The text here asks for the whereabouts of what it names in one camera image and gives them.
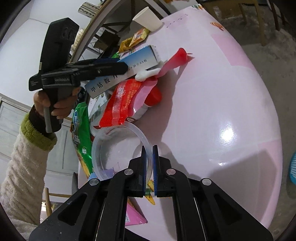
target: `paper cup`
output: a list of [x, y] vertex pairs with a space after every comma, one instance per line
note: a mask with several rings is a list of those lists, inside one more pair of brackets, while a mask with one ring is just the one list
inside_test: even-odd
[[141, 24], [151, 32], [158, 30], [162, 26], [162, 22], [159, 18], [151, 11], [149, 7], [144, 8], [134, 18], [133, 21]]

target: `white cotton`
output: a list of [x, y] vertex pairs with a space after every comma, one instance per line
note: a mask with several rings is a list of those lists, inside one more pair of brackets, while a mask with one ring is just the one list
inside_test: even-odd
[[140, 82], [145, 81], [147, 78], [157, 75], [160, 70], [161, 68], [156, 68], [152, 70], [141, 70], [139, 73], [136, 74], [135, 80]]

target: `black handheld device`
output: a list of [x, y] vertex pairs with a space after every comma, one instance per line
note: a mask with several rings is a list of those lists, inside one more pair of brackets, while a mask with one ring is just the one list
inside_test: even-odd
[[50, 114], [54, 104], [71, 96], [81, 81], [93, 80], [97, 76], [124, 74], [128, 70], [126, 63], [117, 63], [115, 59], [90, 59], [67, 64], [78, 30], [79, 25], [70, 18], [52, 22], [44, 39], [39, 72], [29, 79], [30, 91], [43, 89], [50, 99], [51, 106], [44, 108], [47, 133], [59, 131], [63, 123], [62, 119], [58, 120]]

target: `pink package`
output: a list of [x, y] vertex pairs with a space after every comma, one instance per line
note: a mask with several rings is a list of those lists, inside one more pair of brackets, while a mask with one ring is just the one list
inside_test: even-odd
[[128, 199], [128, 204], [126, 207], [126, 226], [148, 223], [139, 212], [134, 208], [132, 203]]

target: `clear plastic bowl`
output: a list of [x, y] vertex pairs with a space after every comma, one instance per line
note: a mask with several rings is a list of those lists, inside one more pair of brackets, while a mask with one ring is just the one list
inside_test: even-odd
[[142, 146], [147, 154], [147, 184], [152, 175], [153, 156], [143, 132], [127, 121], [122, 126], [99, 129], [91, 149], [94, 172], [99, 180], [112, 178], [114, 173], [128, 168], [131, 159], [141, 156]]

